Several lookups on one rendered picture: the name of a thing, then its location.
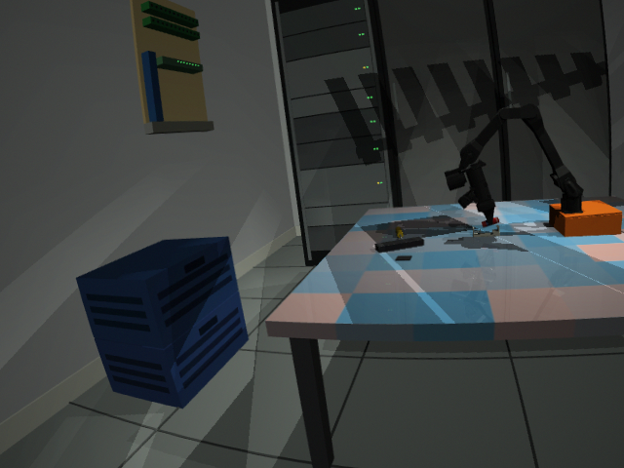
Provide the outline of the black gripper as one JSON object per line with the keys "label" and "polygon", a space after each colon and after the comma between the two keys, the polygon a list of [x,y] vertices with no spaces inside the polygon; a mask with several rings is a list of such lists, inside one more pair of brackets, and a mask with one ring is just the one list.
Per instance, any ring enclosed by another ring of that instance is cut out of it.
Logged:
{"label": "black gripper", "polygon": [[488,221],[488,224],[492,225],[495,202],[490,198],[491,196],[489,194],[487,181],[484,179],[479,183],[472,183],[470,184],[470,187],[478,200],[475,202],[477,204],[476,206],[478,212],[483,213]]}

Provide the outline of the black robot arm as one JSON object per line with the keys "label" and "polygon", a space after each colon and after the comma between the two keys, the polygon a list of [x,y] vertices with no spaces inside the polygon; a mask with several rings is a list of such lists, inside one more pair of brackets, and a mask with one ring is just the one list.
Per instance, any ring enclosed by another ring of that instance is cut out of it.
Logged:
{"label": "black robot arm", "polygon": [[[552,166],[553,173],[550,174],[550,177],[554,181],[554,184],[560,187],[563,192],[563,198],[561,199],[562,212],[564,212],[564,214],[583,214],[581,200],[584,189],[577,184],[574,175],[562,162],[558,151],[545,130],[539,108],[535,104],[528,103],[518,108],[503,107],[497,112],[498,113],[495,114],[495,117],[485,126],[483,131],[460,150],[461,161],[459,168],[445,172],[449,190],[464,186],[464,183],[467,182],[464,173],[468,176],[469,184],[483,181],[485,176],[482,167],[484,167],[486,163],[480,159],[479,163],[472,163],[478,159],[485,144],[495,135],[500,129],[500,126],[502,126],[507,119],[522,118],[524,123],[535,134],[545,156],[548,158],[549,164]],[[469,165],[471,169],[467,170],[466,168]],[[470,191],[458,199],[458,203],[463,209],[466,209],[473,201],[475,203],[478,200],[471,188]]]}

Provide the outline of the red cylindrical battery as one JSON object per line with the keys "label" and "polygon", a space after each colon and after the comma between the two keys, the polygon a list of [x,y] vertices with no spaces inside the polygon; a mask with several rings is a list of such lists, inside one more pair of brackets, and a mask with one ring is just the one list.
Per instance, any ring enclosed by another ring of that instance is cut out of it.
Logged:
{"label": "red cylindrical battery", "polygon": [[[493,220],[492,220],[492,225],[494,225],[494,224],[498,223],[498,222],[499,222],[499,220],[500,220],[500,218],[498,218],[498,216],[497,216],[497,217],[494,217],[494,218],[493,218]],[[488,224],[488,221],[487,221],[487,220],[485,220],[485,221],[483,221],[483,222],[482,222],[482,226],[483,226],[483,227],[489,227],[490,225]]]}

